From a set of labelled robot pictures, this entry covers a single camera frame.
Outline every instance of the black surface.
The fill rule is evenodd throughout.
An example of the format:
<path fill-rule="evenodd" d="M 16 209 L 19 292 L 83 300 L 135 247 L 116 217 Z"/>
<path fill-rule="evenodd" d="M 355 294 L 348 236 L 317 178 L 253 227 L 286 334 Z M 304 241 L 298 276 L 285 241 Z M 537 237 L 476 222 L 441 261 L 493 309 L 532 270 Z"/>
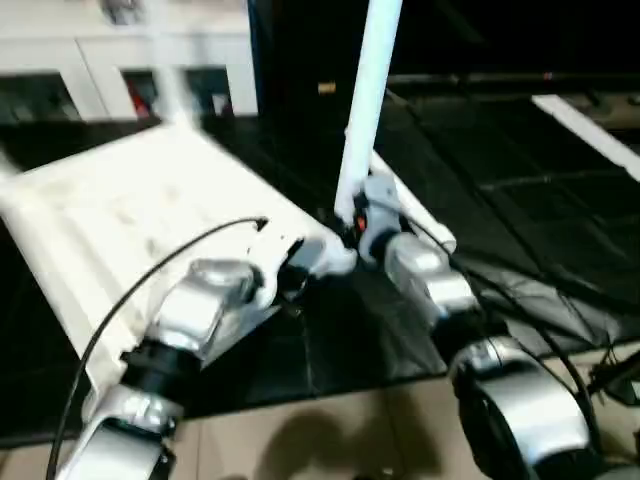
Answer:
<path fill-rule="evenodd" d="M 368 3 L 250 2 L 263 112 L 348 107 Z M 574 90 L 633 91 L 637 77 L 608 75 L 640 72 L 639 13 L 636 2 L 404 0 L 391 75 L 535 74 L 525 88 L 541 92 L 566 88 L 568 72 Z M 335 91 L 319 93 L 320 83 Z"/>
<path fill-rule="evenodd" d="M 422 102 L 416 108 L 422 128 L 402 108 L 385 106 L 377 149 L 462 246 L 535 269 L 513 235 L 469 188 L 470 181 L 491 196 L 549 268 L 640 303 L 640 184 L 528 102 L 480 109 L 464 101 Z M 345 124 L 344 115 L 334 115 L 209 119 L 204 128 L 291 200 L 324 219 L 332 209 Z M 17 164 L 33 168 L 146 126 L 0 128 L 0 142 Z M 607 190 L 611 185 L 615 193 Z M 77 357 L 6 232 L 1 245 L 5 278 L 11 279 L 2 295 L 5 305 L 14 306 L 0 322 L 6 339 L 0 351 L 0 388 L 9 392 L 0 406 L 20 412 L 5 422 L 0 437 L 6 445 L 50 434 Z M 203 372 L 190 415 L 442 373 L 425 327 L 371 272 L 314 286 L 301 311 L 276 315 Z M 584 330 L 592 345 L 640 334 L 637 317 L 588 313 L 579 320 L 560 311 L 559 321 Z M 531 348 L 546 352 L 535 334 L 518 332 Z M 589 344 L 564 345 L 576 350 Z M 425 363 L 432 368 L 418 366 Z M 61 367 L 54 375 L 56 365 Z M 40 369 L 44 373 L 36 380 L 28 376 Z"/>

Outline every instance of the cabinet door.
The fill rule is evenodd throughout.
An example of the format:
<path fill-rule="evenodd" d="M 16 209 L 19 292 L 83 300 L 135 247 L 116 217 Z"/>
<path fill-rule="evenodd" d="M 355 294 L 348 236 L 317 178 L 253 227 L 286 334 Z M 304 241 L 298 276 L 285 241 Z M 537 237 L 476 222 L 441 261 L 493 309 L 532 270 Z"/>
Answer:
<path fill-rule="evenodd" d="M 157 113 L 148 40 L 142 36 L 79 41 L 112 118 Z M 174 35 L 167 58 L 186 75 L 196 113 L 257 113 L 248 34 Z"/>
<path fill-rule="evenodd" d="M 0 41 L 0 123 L 106 116 L 74 40 Z"/>

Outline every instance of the black cable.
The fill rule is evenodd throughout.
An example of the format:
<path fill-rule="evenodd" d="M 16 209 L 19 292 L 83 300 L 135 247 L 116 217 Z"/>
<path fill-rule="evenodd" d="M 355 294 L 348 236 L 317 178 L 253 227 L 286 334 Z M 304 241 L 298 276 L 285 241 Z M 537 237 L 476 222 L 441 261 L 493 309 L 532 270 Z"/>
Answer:
<path fill-rule="evenodd" d="M 464 94 L 465 93 L 464 87 L 463 86 L 459 86 L 459 88 L 460 88 L 460 91 L 463 92 L 463 94 Z M 486 205 L 491 210 L 493 215 L 500 221 L 502 226 L 507 230 L 507 232 L 509 232 L 509 234 L 512 236 L 512 238 L 515 239 L 515 241 L 518 243 L 520 248 L 527 254 L 527 256 L 531 259 L 531 261 L 536 265 L 538 270 L 540 270 L 540 272 L 545 277 L 548 277 L 549 276 L 548 275 L 548 270 L 545 267 L 544 263 L 542 262 L 542 259 L 538 256 L 538 254 L 534 250 L 534 248 L 529 244 L 529 242 L 527 242 L 527 240 L 524 238 L 524 236 L 518 231 L 518 229 L 515 227 L 515 225 L 513 225 L 513 223 L 511 223 L 511 221 L 502 212 L 502 210 L 500 210 L 498 205 L 496 205 L 496 203 L 488 195 L 486 195 L 480 188 L 478 188 L 478 186 L 476 185 L 475 181 L 464 170 L 464 168 L 459 164 L 459 162 L 452 155 L 448 154 L 446 149 L 444 149 L 440 145 L 438 145 L 438 143 L 435 141 L 435 139 L 432 138 L 433 136 L 429 132 L 427 132 L 426 128 L 422 124 L 422 120 L 421 120 L 419 114 L 414 109 L 414 107 L 411 105 L 411 103 L 407 99 L 402 98 L 401 96 L 393 93 L 389 89 L 386 90 L 386 93 L 387 93 L 387 96 L 389 98 L 391 98 L 394 102 L 396 102 L 398 105 L 402 106 L 407 111 L 407 113 L 411 117 L 413 123 L 415 124 L 416 128 L 422 133 L 422 135 L 427 140 L 430 141 L 430 143 L 433 145 L 433 147 L 438 151 L 438 153 L 443 158 L 448 159 L 447 164 L 456 173 L 458 178 L 462 181 L 463 185 L 470 191 L 470 193 L 472 193 L 474 196 L 476 196 L 478 199 L 480 199 L 482 201 L 482 203 L 484 205 Z M 466 97 L 467 101 L 474 106 L 474 108 L 476 108 L 476 109 L 478 108 L 475 105 L 475 99 L 473 99 L 473 97 L 470 94 L 467 93 L 465 95 L 465 97 Z M 504 133 L 496 125 L 491 123 L 492 121 L 493 120 L 491 118 L 489 118 L 490 126 L 494 130 L 498 131 L 501 135 L 504 135 Z M 560 292 L 560 291 L 558 291 L 558 298 L 560 299 L 560 301 L 562 301 L 562 303 L 565 305 L 567 310 L 571 311 L 585 325 L 586 328 L 592 330 L 591 325 L 589 324 L 589 322 L 587 322 L 587 320 L 584 317 L 584 315 L 582 314 L 582 312 L 580 312 L 580 310 L 571 302 L 570 299 L 565 297 L 563 295 L 563 293 Z"/>
<path fill-rule="evenodd" d="M 422 231 L 425 235 L 427 235 L 447 256 L 447 259 L 449 260 L 449 264 L 451 265 L 451 268 L 453 268 L 454 270 L 459 271 L 463 276 L 465 276 L 467 278 L 467 280 L 470 280 L 471 278 L 477 278 L 477 277 L 482 277 L 484 278 L 486 281 L 490 281 L 488 278 L 486 278 L 484 275 L 478 273 L 478 272 L 474 272 L 474 271 L 470 271 L 467 267 L 465 267 L 464 265 L 460 264 L 460 262 L 458 262 L 455 258 L 453 258 L 452 254 L 449 252 L 449 250 L 447 250 L 447 247 L 433 234 L 429 231 L 428 228 L 422 226 L 416 219 L 411 218 L 409 215 L 407 215 L 405 212 L 394 208 L 384 202 L 380 202 L 377 200 L 370 200 L 367 199 L 367 201 L 371 204 L 371 205 L 377 205 L 381 208 L 385 208 L 391 212 L 396 213 L 397 215 L 400 215 L 401 217 L 404 217 L 409 223 L 411 223 L 412 225 L 415 225 L 416 228 L 418 228 L 420 231 Z M 478 301 L 481 301 L 484 296 L 482 295 L 482 292 L 480 292 L 473 284 L 473 282 L 469 281 L 469 286 L 471 287 L 471 290 L 473 292 L 473 294 L 476 296 L 476 298 L 478 298 Z M 563 328 L 561 325 L 557 325 L 555 323 L 552 322 L 548 322 L 545 321 L 542 318 L 538 318 L 533 316 L 530 312 L 526 312 L 525 315 L 520 315 L 517 318 L 514 318 L 514 320 L 519 321 L 520 323 L 525 323 L 527 325 L 529 325 L 530 327 L 538 330 L 538 329 L 550 329 L 550 330 L 554 330 L 557 333 L 564 335 L 568 338 L 572 338 L 574 340 L 578 340 L 580 342 L 585 342 L 585 339 L 582 338 L 581 336 L 577 335 L 574 331 L 568 329 L 568 328 Z"/>
<path fill-rule="evenodd" d="M 157 273 L 160 269 L 162 269 L 165 265 L 167 265 L 169 262 L 171 262 L 174 258 L 176 258 L 178 255 L 180 255 L 181 253 L 183 253 L 184 251 L 190 249 L 191 247 L 193 247 L 196 243 L 204 240 L 205 238 L 218 233 L 222 230 L 225 230 L 229 227 L 235 226 L 235 225 L 239 225 L 242 223 L 255 223 L 258 226 L 258 230 L 261 230 L 262 227 L 264 227 L 264 225 L 266 225 L 266 223 L 268 222 L 267 218 L 264 217 L 246 217 L 246 218 L 239 218 L 237 220 L 233 220 L 227 223 L 223 223 L 221 225 L 218 225 L 216 227 L 210 228 L 209 230 L 201 233 L 200 235 L 194 237 L 193 239 L 189 240 L 188 242 L 186 242 L 185 244 L 183 244 L 182 246 L 176 248 L 175 250 L 173 250 L 171 253 L 169 253 L 166 257 L 164 257 L 162 260 L 160 260 L 158 263 L 156 263 L 153 267 L 151 267 L 149 270 L 146 271 L 146 273 L 144 273 L 144 275 L 142 275 L 125 293 L 124 295 L 122 295 L 122 297 L 120 297 L 120 300 L 118 300 L 113 307 L 111 307 L 111 309 L 109 310 L 109 312 L 105 315 L 104 319 L 100 322 L 100 325 L 98 325 L 98 328 L 96 328 L 95 332 L 93 332 L 93 335 L 91 336 L 91 339 L 89 339 L 89 343 L 87 344 L 87 347 L 84 351 L 84 353 L 82 354 L 82 358 L 80 359 L 80 363 L 78 364 L 78 368 L 76 370 L 76 375 L 73 379 L 73 382 L 71 383 L 71 388 L 69 390 L 69 396 L 67 398 L 67 403 L 64 406 L 64 410 L 62 411 L 62 417 L 60 418 L 60 424 L 58 425 L 58 430 L 56 431 L 56 436 L 53 439 L 53 444 L 51 446 L 51 452 L 49 453 L 49 462 L 47 463 L 47 475 L 46 475 L 46 480 L 55 480 L 55 476 L 56 476 L 56 470 L 58 467 L 58 459 L 60 457 L 60 449 L 62 447 L 62 439 L 64 437 L 64 429 L 65 426 L 67 424 L 67 420 L 69 418 L 69 415 L 71 413 L 71 405 L 73 403 L 73 398 L 75 396 L 76 390 L 78 389 L 78 384 L 80 383 L 80 379 L 82 378 L 82 374 L 87 366 L 87 363 L 89 362 L 89 358 L 91 356 L 91 353 L 93 352 L 93 350 L 95 349 L 96 345 L 98 344 L 98 340 L 100 339 L 100 336 L 102 335 L 102 333 L 105 331 L 105 329 L 107 328 L 107 326 L 109 325 L 109 323 L 111 322 L 111 320 L 113 319 L 113 317 L 116 315 L 116 313 L 118 313 L 118 311 L 120 310 L 120 308 L 122 308 L 122 306 L 127 302 L 127 300 L 129 300 L 129 298 L 131 298 L 131 296 L 147 281 L 149 280 L 149 278 L 151 278 L 155 273 Z"/>
<path fill-rule="evenodd" d="M 520 305 L 517 300 L 511 297 L 511 295 L 509 295 L 500 284 L 493 282 L 492 280 L 484 277 L 484 275 L 478 272 L 472 272 L 468 268 L 460 265 L 453 258 L 453 256 L 451 255 L 451 252 L 447 250 L 447 247 L 427 227 L 424 227 L 423 225 L 421 225 L 420 222 L 418 222 L 416 219 L 407 215 L 405 212 L 395 207 L 392 207 L 391 205 L 385 204 L 384 202 L 380 202 L 377 200 L 369 200 L 369 199 L 367 199 L 367 201 L 372 205 L 377 205 L 381 208 L 386 208 L 390 212 L 394 212 L 400 215 L 401 217 L 404 217 L 409 223 L 411 223 L 416 228 L 418 228 L 421 232 L 427 235 L 436 245 L 438 245 L 438 247 L 445 253 L 447 258 L 449 259 L 451 268 L 458 270 L 462 275 L 466 276 L 468 281 L 470 280 L 470 278 L 476 278 L 481 283 L 484 283 L 485 285 L 490 286 L 493 290 L 499 293 L 505 300 L 507 300 L 515 308 L 517 312 L 520 313 L 520 317 L 517 319 L 514 318 L 515 320 L 520 320 L 522 323 L 525 323 L 530 327 L 533 327 L 536 330 L 536 332 L 538 332 L 538 334 L 542 337 L 545 343 L 549 345 L 549 348 L 551 349 L 553 354 L 556 355 L 558 359 L 560 359 L 564 367 L 567 369 L 567 372 L 569 372 L 569 375 L 571 375 L 573 382 L 576 384 L 576 387 L 578 388 L 578 394 L 582 398 L 582 401 L 578 400 L 578 404 L 582 407 L 582 411 L 585 415 L 587 425 L 591 432 L 591 438 L 595 445 L 595 448 L 597 450 L 600 450 L 601 449 L 600 432 L 598 431 L 595 411 L 593 409 L 593 403 L 591 402 L 591 396 L 589 395 L 587 386 L 584 383 L 584 380 L 582 380 L 582 377 L 580 376 L 580 373 L 576 369 L 575 365 L 573 365 L 569 357 L 562 351 L 562 348 L 560 348 L 560 345 L 558 345 L 555 339 L 551 337 L 551 335 L 549 335 L 549 333 L 545 330 L 545 328 L 539 324 L 538 320 L 535 317 L 533 317 L 522 305 Z M 480 299 L 482 298 L 482 295 L 477 295 L 477 298 L 478 298 L 478 301 L 480 301 Z"/>
<path fill-rule="evenodd" d="M 492 267 L 498 267 L 501 270 L 508 270 L 520 276 L 545 284 L 575 298 L 576 300 L 593 307 L 606 310 L 610 313 L 617 313 L 621 315 L 640 315 L 639 304 L 613 297 L 595 290 L 592 287 L 563 278 L 562 276 L 553 273 L 549 273 L 548 277 L 545 278 L 542 275 L 493 252 L 487 252 L 466 245 L 458 245 L 456 254 L 461 254 L 462 256 L 469 257 L 471 259 L 477 259 Z"/>

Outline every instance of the black cloth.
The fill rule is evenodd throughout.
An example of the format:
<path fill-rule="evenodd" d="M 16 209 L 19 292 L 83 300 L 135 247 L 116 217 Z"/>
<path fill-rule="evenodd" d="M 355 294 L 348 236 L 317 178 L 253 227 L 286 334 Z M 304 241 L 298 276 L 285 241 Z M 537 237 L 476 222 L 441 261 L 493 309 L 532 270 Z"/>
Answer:
<path fill-rule="evenodd" d="M 527 101 L 421 102 L 415 108 L 419 123 L 401 107 L 384 106 L 376 148 L 449 226 L 461 248 L 538 268 L 480 191 L 545 266 L 640 303 L 640 183 Z M 0 143 L 18 166 L 29 169 L 152 124 L 0 127 Z M 344 114 L 203 121 L 206 132 L 321 221 L 332 212 L 345 125 Z M 8 446 L 51 435 L 77 357 L 6 231 L 1 245 L 3 258 L 10 259 L 4 262 L 7 311 L 0 317 L 5 333 L 0 405 L 11 412 L 0 431 L 0 446 Z M 506 278 L 495 267 L 479 268 Z M 553 294 L 543 301 L 562 303 Z M 443 373 L 425 326 L 380 275 L 359 269 L 350 278 L 322 281 L 300 306 L 299 315 L 277 314 L 207 368 L 189 415 Z M 568 350 L 640 334 L 638 317 L 587 312 L 588 318 L 578 319 L 570 310 L 554 312 L 559 322 L 586 337 L 585 342 L 565 342 Z M 536 352 L 547 353 L 530 329 L 514 331 Z M 58 374 L 50 374 L 56 366 Z M 79 426 L 77 412 L 71 433 Z"/>

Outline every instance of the white panel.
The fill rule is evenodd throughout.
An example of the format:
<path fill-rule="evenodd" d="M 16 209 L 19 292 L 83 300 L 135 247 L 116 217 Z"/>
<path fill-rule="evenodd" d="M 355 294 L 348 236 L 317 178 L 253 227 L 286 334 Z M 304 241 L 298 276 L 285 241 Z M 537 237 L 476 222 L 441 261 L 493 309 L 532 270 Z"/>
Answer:
<path fill-rule="evenodd" d="M 14 177 L 0 189 L 0 209 L 78 354 L 122 293 L 169 251 L 228 220 L 270 219 L 260 233 L 238 225 L 202 242 L 141 289 L 98 343 L 87 368 L 96 388 L 119 373 L 120 352 L 144 332 L 151 300 L 198 256 L 246 258 L 276 226 L 324 245 L 312 273 L 355 263 L 333 232 L 183 127 L 159 126 Z"/>
<path fill-rule="evenodd" d="M 633 150 L 557 95 L 538 95 L 532 97 L 532 101 L 541 110 L 551 115 L 610 161 L 627 170 L 629 175 L 640 182 L 640 157 Z"/>
<path fill-rule="evenodd" d="M 74 40 L 0 40 L 0 75 L 58 72 L 83 120 L 106 111 Z"/>

